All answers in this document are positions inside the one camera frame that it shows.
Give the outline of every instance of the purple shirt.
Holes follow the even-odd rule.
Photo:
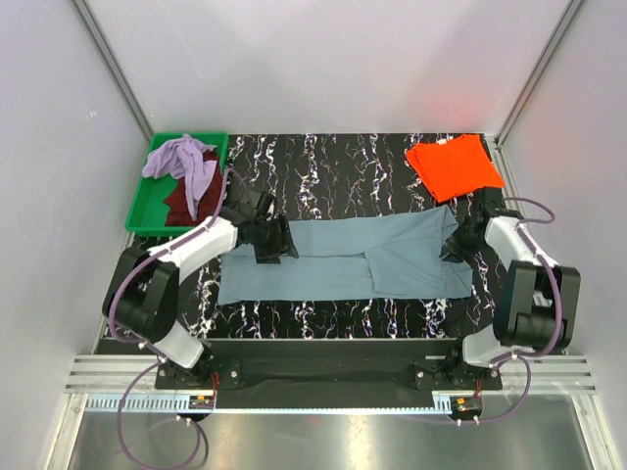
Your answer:
[[[148,155],[148,163],[141,170],[144,178],[161,178],[170,174],[174,179],[185,177],[185,197],[187,208],[193,220],[198,215],[198,202],[216,173],[216,161],[203,162],[203,153],[215,149],[188,134],[179,139],[164,142]]]

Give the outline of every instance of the green plastic bin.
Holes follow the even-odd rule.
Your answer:
[[[223,132],[188,133],[205,144],[217,145],[219,166],[223,171],[228,151],[228,134]],[[148,153],[161,147],[167,140],[177,139],[182,135],[182,132],[155,134],[150,142]],[[126,230],[140,237],[169,237],[178,236],[194,228],[166,227],[169,207],[164,204],[164,199],[175,187],[176,180],[169,174],[159,179],[140,177],[126,218]]]

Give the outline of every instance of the maroon cloth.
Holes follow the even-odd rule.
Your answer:
[[[185,178],[180,178],[174,191],[166,197],[164,203],[169,206],[166,226],[169,227],[194,227],[200,225],[205,219],[214,214],[219,200],[219,193],[222,189],[222,175],[219,171],[219,155],[215,150],[208,150],[203,154],[203,161],[217,161],[218,167],[214,174],[207,192],[198,203],[198,218],[192,220],[192,216],[187,208],[187,198],[185,197]]]

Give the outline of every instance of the gray-blue trousers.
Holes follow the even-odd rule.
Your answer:
[[[217,302],[457,299],[472,270],[440,259],[458,227],[448,206],[382,217],[290,222],[300,258],[257,264],[252,246],[224,254]]]

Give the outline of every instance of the white wall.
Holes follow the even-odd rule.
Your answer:
[[[567,0],[88,0],[157,131],[495,133]]]
[[[94,342],[147,145],[69,1],[1,10],[0,467],[29,470]]]
[[[590,360],[627,464],[627,2],[588,2],[506,142],[521,195],[557,222],[534,230],[581,271],[574,347]]]

